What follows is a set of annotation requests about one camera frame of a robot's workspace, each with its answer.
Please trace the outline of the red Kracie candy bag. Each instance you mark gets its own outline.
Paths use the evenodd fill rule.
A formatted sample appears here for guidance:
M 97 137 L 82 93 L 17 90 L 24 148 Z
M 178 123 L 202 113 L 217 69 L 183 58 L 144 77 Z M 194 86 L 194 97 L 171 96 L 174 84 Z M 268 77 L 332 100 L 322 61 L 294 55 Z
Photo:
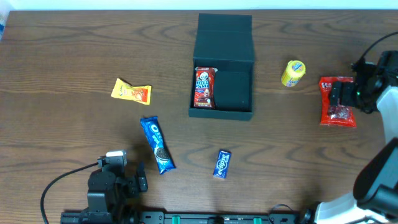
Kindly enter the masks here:
M 322 115 L 320 125 L 356 127 L 353 111 L 348 106 L 330 104 L 330 93 L 334 82 L 353 83 L 352 77 L 321 77 L 319 81 L 322 96 Z

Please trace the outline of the blue Oreo cookie pack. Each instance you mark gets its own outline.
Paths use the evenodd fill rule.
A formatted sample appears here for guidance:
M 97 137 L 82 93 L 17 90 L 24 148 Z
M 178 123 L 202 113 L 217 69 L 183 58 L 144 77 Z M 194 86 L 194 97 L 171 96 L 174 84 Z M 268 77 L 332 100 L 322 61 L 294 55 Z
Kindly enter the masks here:
M 163 175 L 176 168 L 158 122 L 158 117 L 141 118 L 140 124 L 144 130 L 147 141 L 154 153 L 159 174 Z

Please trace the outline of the blue Eclipse mint box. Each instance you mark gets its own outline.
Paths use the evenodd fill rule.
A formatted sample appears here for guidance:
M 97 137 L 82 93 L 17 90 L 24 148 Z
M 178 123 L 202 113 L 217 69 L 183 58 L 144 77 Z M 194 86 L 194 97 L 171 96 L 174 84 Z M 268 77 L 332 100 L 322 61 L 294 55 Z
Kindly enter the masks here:
M 225 179 L 229 169 L 229 163 L 231 160 L 231 153 L 224 150 L 219 150 L 213 176 L 221 179 Z

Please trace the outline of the red Hello Panda box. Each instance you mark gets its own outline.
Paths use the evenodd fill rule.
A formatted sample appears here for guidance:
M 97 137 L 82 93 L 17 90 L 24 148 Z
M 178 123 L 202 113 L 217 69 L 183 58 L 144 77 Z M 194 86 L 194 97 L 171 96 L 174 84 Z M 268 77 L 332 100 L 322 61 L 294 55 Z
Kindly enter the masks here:
M 213 87 L 218 69 L 215 67 L 196 67 L 195 71 L 196 82 L 193 106 L 195 108 L 215 109 Z

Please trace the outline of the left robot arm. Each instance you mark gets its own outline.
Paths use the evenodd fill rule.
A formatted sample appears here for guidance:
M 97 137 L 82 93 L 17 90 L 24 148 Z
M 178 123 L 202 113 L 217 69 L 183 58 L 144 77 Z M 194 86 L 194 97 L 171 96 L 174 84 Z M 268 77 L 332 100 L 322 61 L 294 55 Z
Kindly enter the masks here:
M 80 212 L 78 223 L 140 223 L 139 212 L 127 203 L 148 190 L 144 163 L 136 174 L 125 176 L 121 162 L 103 164 L 88 180 L 88 207 Z

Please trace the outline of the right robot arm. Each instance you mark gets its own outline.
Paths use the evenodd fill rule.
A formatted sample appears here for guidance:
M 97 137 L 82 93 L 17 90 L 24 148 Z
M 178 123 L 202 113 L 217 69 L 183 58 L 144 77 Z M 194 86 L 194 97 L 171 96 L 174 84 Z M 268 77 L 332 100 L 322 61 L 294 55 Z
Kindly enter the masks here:
M 377 64 L 361 57 L 353 64 L 351 83 L 335 82 L 328 94 L 332 106 L 364 113 L 380 112 L 386 145 L 357 176 L 353 191 L 317 204 L 302 223 L 387 223 L 397 220 L 397 51 L 381 54 Z

